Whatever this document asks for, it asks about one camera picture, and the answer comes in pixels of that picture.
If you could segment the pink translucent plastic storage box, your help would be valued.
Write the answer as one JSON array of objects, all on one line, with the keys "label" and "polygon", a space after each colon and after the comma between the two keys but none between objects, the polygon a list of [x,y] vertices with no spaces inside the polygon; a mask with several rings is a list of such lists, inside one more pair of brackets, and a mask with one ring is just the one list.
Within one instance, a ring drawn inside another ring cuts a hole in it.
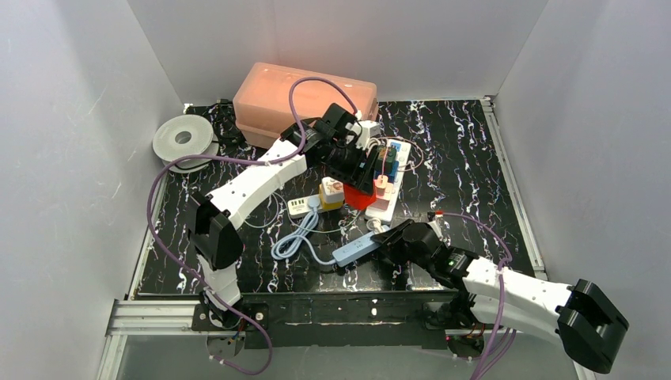
[{"label": "pink translucent plastic storage box", "polygon": [[[377,118],[377,86],[372,82],[255,63],[233,99],[237,128],[249,145],[268,149],[295,122],[289,105],[290,88],[297,80],[307,77],[334,82],[354,102],[364,120]],[[323,116],[332,103],[349,112],[352,110],[336,89],[323,82],[303,82],[294,91],[294,106],[302,119]]]}]

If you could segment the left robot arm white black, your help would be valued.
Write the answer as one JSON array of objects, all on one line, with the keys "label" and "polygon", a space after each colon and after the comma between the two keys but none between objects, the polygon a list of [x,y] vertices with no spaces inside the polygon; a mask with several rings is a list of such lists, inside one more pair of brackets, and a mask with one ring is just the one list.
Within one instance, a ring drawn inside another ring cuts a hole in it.
[{"label": "left robot arm white black", "polygon": [[191,195],[188,237],[203,267],[205,304],[225,313],[241,300],[235,264],[245,245],[238,230],[273,192],[308,168],[322,165],[355,195],[372,197],[376,152],[367,144],[379,134],[379,123],[331,104],[323,116],[288,127],[259,160],[220,188]]}]

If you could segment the white long power strip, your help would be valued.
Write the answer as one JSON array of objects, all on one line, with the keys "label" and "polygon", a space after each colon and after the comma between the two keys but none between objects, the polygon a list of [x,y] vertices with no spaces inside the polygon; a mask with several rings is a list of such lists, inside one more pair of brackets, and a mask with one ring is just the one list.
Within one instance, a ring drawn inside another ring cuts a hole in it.
[{"label": "white long power strip", "polygon": [[387,139],[386,146],[396,150],[396,160],[390,170],[385,169],[384,187],[375,186],[376,201],[366,208],[366,219],[380,219],[383,224],[390,225],[398,203],[405,171],[410,169],[409,156],[411,144],[403,139]]}]

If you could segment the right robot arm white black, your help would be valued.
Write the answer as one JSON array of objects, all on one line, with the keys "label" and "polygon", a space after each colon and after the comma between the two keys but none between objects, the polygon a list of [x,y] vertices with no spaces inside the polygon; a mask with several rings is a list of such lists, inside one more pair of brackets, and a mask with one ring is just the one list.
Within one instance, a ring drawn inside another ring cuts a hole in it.
[{"label": "right robot arm white black", "polygon": [[450,316],[558,343],[578,365],[599,374],[611,372],[630,324],[595,283],[553,283],[499,266],[447,245],[430,222],[408,219],[372,240],[387,260],[412,262],[456,290]]}]

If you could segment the red cube socket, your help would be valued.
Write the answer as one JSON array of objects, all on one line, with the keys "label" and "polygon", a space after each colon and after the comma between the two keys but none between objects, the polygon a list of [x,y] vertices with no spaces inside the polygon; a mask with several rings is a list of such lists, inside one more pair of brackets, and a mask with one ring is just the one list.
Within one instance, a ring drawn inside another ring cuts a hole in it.
[{"label": "red cube socket", "polygon": [[344,203],[358,211],[364,211],[376,201],[374,193],[366,194],[349,184],[343,185]]}]

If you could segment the white usb charging hub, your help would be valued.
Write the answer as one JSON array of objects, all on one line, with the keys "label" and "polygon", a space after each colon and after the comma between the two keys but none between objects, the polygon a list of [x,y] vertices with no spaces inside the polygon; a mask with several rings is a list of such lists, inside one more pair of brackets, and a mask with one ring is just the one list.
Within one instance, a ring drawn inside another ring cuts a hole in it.
[{"label": "white usb charging hub", "polygon": [[304,218],[314,210],[317,213],[324,211],[320,197],[317,194],[289,200],[287,202],[287,210],[292,219]]}]

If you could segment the light blue power strip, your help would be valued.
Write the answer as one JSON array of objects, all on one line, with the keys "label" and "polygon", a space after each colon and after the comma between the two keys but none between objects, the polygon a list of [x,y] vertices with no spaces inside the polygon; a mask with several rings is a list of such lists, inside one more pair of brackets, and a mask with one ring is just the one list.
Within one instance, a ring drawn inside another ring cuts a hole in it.
[{"label": "light blue power strip", "polygon": [[362,235],[348,242],[344,246],[332,252],[335,263],[340,267],[346,267],[354,261],[361,259],[365,255],[372,253],[378,249],[381,244],[373,240],[376,234],[371,231],[368,234]]}]

